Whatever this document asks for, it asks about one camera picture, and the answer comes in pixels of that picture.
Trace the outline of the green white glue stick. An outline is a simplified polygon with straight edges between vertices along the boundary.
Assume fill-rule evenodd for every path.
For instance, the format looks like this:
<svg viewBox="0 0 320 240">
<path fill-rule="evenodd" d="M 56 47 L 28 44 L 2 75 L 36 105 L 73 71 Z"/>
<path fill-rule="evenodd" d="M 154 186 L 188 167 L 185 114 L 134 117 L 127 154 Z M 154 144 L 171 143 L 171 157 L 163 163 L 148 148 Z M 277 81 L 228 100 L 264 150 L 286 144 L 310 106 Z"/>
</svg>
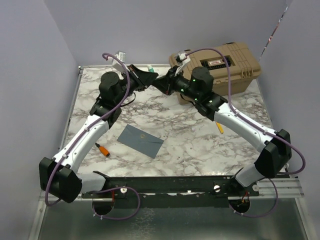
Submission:
<svg viewBox="0 0 320 240">
<path fill-rule="evenodd" d="M 153 66 L 152 66 L 151 64 L 148 64 L 148 65 L 147 65 L 147 69 L 148 69 L 148 71 L 151 72 L 151 73 L 154 73 L 154 72 L 155 72 L 155 71 L 154 71 L 154 68 L 153 68 Z"/>
</svg>

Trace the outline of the grey blue envelope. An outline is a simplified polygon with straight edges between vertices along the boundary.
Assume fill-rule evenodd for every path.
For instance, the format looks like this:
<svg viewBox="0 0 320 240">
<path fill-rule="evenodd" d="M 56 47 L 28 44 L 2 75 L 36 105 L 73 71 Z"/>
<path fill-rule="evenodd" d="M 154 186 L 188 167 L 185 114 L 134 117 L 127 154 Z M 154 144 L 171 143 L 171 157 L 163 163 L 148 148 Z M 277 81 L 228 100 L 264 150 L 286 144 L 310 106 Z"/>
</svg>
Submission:
<svg viewBox="0 0 320 240">
<path fill-rule="evenodd" d="M 157 156 L 164 143 L 164 140 L 129 124 L 119 135 L 117 141 L 152 159 Z"/>
</svg>

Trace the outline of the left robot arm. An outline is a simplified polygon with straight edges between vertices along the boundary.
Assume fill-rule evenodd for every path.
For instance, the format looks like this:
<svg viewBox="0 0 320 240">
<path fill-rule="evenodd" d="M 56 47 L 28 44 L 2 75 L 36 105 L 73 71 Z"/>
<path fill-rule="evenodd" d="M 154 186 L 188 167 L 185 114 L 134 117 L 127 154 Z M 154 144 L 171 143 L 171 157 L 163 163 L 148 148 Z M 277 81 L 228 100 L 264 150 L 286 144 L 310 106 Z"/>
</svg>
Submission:
<svg viewBox="0 0 320 240">
<path fill-rule="evenodd" d="M 155 72 L 142 71 L 131 64 L 123 78 L 114 71 L 101 76 L 99 95 L 89 116 L 72 140 L 53 158 L 43 158 L 39 163 L 40 187 L 66 203 L 73 202 L 79 194 L 94 192 L 106 197 L 111 186 L 98 172 L 77 174 L 78 169 L 95 143 L 117 121 L 123 101 L 134 91 L 143 91 L 158 77 Z"/>
</svg>

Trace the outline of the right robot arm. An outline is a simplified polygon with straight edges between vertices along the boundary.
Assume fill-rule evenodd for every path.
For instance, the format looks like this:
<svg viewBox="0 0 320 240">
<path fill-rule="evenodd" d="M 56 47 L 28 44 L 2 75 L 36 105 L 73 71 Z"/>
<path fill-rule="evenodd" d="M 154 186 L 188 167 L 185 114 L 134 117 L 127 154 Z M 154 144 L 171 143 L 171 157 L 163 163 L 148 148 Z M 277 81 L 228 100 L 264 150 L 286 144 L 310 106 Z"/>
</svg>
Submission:
<svg viewBox="0 0 320 240">
<path fill-rule="evenodd" d="M 194 102 L 197 111 L 211 121 L 231 129 L 248 141 L 259 153 L 257 160 L 239 170 L 230 182 L 229 189 L 240 196 L 248 186 L 264 178 L 274 178 L 292 156 L 288 143 L 290 135 L 284 129 L 275 130 L 258 125 L 242 115 L 227 99 L 212 91 L 214 78 L 205 67 L 192 70 L 191 78 L 176 74 L 177 67 L 153 81 L 152 85 L 166 95 L 180 93 Z"/>
</svg>

